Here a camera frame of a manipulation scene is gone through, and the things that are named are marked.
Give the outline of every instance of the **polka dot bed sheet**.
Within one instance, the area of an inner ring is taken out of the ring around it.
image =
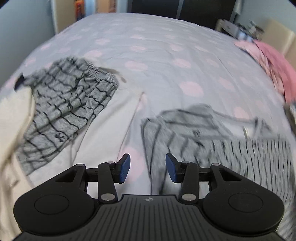
[[[36,48],[6,82],[0,96],[13,89],[21,72],[28,75],[67,56],[98,61],[140,87],[145,94],[120,150],[120,154],[131,155],[131,168],[126,182],[116,186],[119,196],[150,194],[140,125],[144,118],[163,110],[204,103],[237,118],[263,118],[274,132],[287,137],[296,157],[283,98],[260,66],[233,42],[222,33],[176,19],[96,14]]]

